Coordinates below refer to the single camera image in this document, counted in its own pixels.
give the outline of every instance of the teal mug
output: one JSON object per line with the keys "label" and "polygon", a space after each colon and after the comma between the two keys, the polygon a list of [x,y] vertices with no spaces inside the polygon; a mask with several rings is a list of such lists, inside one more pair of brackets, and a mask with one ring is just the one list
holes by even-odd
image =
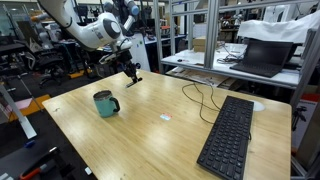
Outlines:
{"label": "teal mug", "polygon": [[109,117],[120,111],[120,105],[111,91],[104,90],[93,95],[94,103],[101,117]]}

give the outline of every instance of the black keyboard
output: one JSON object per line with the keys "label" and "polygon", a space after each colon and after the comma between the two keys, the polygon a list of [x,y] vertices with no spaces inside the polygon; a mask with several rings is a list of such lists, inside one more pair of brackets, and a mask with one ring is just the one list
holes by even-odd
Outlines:
{"label": "black keyboard", "polygon": [[281,71],[281,67],[268,64],[244,64],[242,62],[231,66],[230,69],[256,74],[264,77],[273,77]]}
{"label": "black keyboard", "polygon": [[243,179],[253,102],[227,96],[197,163],[225,179]]}

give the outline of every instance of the white cloth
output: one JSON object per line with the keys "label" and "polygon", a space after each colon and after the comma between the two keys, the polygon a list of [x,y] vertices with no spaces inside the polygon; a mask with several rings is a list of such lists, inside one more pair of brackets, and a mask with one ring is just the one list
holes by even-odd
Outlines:
{"label": "white cloth", "polygon": [[250,20],[240,25],[238,36],[259,39],[263,41],[286,41],[304,43],[308,29],[318,29],[320,26],[320,11],[305,16],[297,21],[269,23]]}

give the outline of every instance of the laptop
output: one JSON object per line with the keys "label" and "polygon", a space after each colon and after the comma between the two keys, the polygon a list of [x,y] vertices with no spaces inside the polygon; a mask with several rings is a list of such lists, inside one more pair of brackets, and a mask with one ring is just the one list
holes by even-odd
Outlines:
{"label": "laptop", "polygon": [[271,78],[281,72],[292,46],[292,42],[250,40],[243,60],[230,69]]}

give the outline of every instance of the mug handle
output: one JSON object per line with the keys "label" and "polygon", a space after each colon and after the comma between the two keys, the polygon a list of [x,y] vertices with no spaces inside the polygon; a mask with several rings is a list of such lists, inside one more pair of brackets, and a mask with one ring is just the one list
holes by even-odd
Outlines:
{"label": "mug handle", "polygon": [[117,109],[114,109],[113,112],[119,112],[120,111],[119,101],[114,97],[111,97],[110,101],[113,101],[116,104],[116,107],[117,107]]}

